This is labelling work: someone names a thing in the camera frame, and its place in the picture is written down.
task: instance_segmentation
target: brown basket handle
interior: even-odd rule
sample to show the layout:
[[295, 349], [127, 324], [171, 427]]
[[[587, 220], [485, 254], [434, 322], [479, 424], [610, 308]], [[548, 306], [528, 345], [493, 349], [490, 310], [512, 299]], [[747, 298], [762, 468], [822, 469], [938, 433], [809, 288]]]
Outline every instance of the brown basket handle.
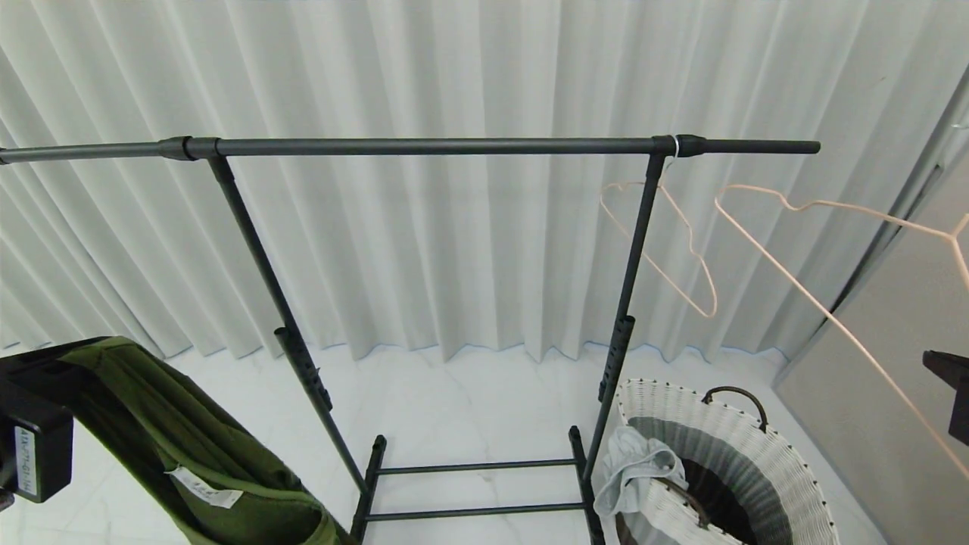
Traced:
[[750, 401], [753, 401], [754, 404], [757, 405], [758, 412], [761, 413], [761, 432], [767, 433], [767, 413], [764, 411], [764, 406], [761, 405], [761, 402], [753, 394], [747, 392], [743, 388], [737, 388], [736, 386], [719, 386], [707, 392], [706, 395], [703, 396], [703, 402], [710, 404], [710, 402], [713, 401], [713, 394], [716, 394], [717, 392], [736, 392], [746, 396]]
[[695, 497], [691, 496], [690, 493], [686, 492], [685, 490], [680, 488], [679, 485], [677, 485], [676, 483], [674, 483], [673, 481], [671, 481], [666, 477], [656, 477], [656, 480], [666, 485], [668, 490], [672, 490], [677, 494], [683, 496], [683, 499], [686, 499], [686, 501], [690, 504], [690, 506], [693, 507], [693, 509], [697, 512], [697, 516], [700, 518], [698, 522], [698, 525], [700, 526], [700, 528], [706, 529], [706, 527], [710, 526], [709, 515], [706, 514], [706, 510], [703, 509], [703, 506], [700, 504], [699, 501], [697, 501]]

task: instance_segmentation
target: tile floor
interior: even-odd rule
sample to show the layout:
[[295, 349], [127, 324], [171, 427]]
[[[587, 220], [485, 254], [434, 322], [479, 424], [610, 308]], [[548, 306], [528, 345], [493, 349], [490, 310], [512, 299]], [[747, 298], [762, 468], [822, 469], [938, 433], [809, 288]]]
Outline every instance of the tile floor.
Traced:
[[[0, 353], [16, 351], [7, 349]], [[389, 441], [385, 465], [462, 464], [568, 458], [578, 425], [586, 448], [606, 347], [586, 345], [570, 360], [550, 351], [536, 363], [522, 347], [465, 348], [446, 364], [436, 348], [379, 347], [361, 361], [345, 347], [313, 350], [333, 397], [333, 416], [360, 466], [377, 433]], [[194, 351], [171, 359], [279, 455], [349, 526], [357, 494], [322, 425], [285, 361], [259, 351], [241, 360]], [[687, 350], [671, 364], [649, 347], [629, 353], [623, 374], [693, 389], [722, 384], [757, 394], [825, 487], [841, 541], [885, 543], [795, 419], [767, 386], [779, 355], [724, 351], [714, 364]], [[738, 406], [748, 403], [731, 399]], [[169, 545], [186, 541], [126, 470], [82, 427], [75, 432], [72, 484], [44, 504], [19, 500], [0, 515], [0, 545]], [[382, 478], [374, 511], [452, 509], [578, 501], [571, 467], [469, 471]], [[371, 524], [367, 544], [582, 544], [580, 512]]]

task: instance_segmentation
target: clothes rack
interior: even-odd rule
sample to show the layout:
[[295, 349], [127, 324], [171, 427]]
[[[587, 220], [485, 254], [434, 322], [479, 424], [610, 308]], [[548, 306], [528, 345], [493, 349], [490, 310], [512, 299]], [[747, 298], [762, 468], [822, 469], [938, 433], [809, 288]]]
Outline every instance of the clothes rack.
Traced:
[[[629, 316], [633, 285], [639, 270], [646, 227], [656, 197], [663, 166], [668, 157], [692, 157], [705, 153], [773, 153], [814, 154], [821, 149], [817, 142], [771, 140], [712, 140], [694, 135], [655, 136], [650, 138], [601, 139], [248, 139], [176, 137], [158, 142], [129, 144], [85, 144], [49, 147], [0, 148], [0, 165], [35, 161], [79, 159], [111, 159], [131, 157], [164, 157], [177, 161], [205, 160], [222, 188], [249, 251], [282, 319], [282, 327], [274, 331], [283, 352], [296, 373], [303, 390], [313, 404], [317, 416], [327, 430], [333, 446], [347, 471], [357, 484], [360, 498], [351, 526], [351, 535], [363, 541], [368, 523], [395, 520], [433, 519], [478, 515], [506, 515], [544, 511], [581, 510], [588, 525], [592, 545], [604, 545], [605, 537], [598, 515], [592, 509], [592, 468], [595, 464], [609, 419], [619, 374], [629, 348], [635, 319]], [[578, 426], [569, 429], [572, 456], [555, 460], [526, 460], [518, 462], [488, 462], [463, 465], [426, 465], [412, 467], [383, 467], [387, 440], [377, 435], [369, 463], [360, 472], [346, 442], [343, 440], [330, 412], [333, 408], [327, 389], [313, 365], [296, 318], [286, 295], [276, 278], [259, 233], [235, 183], [229, 157], [237, 156], [299, 156], [299, 155], [539, 155], [539, 154], [634, 154], [648, 155], [645, 187], [640, 201], [636, 229], [630, 247], [629, 260], [623, 277], [622, 291], [616, 309], [610, 349], [603, 377], [599, 384], [599, 416], [596, 421], [588, 454], [582, 447]], [[571, 465], [576, 470], [581, 501], [511, 505], [476, 509], [371, 513], [378, 479], [381, 476], [471, 471], [482, 469], [523, 469], [527, 467]]]

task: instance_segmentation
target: green shirt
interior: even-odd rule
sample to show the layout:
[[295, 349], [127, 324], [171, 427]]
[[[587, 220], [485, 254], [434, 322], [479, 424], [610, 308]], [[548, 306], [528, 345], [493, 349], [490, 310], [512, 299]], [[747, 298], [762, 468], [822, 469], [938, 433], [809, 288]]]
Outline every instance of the green shirt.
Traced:
[[194, 545], [355, 545], [282, 461], [131, 340], [108, 338], [58, 360], [97, 376], [68, 408]]

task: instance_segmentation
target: white curtain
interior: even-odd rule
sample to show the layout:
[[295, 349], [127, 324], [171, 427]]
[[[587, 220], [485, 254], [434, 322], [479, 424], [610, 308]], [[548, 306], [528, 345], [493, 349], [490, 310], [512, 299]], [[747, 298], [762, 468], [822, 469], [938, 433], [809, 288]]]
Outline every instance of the white curtain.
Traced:
[[[681, 159], [667, 184], [720, 290], [703, 319], [646, 264], [634, 344], [791, 355], [821, 316], [713, 211], [728, 182], [889, 209], [969, 64], [969, 3], [0, 4], [0, 145], [171, 136], [817, 139], [820, 155]], [[231, 160], [307, 340], [576, 356], [608, 342], [629, 243], [600, 189], [645, 158]], [[607, 200], [631, 229], [640, 190]], [[726, 205], [832, 303], [878, 225]], [[164, 355], [278, 346], [207, 166], [0, 167], [0, 340], [119, 334]], [[708, 305], [657, 201], [654, 259]]]

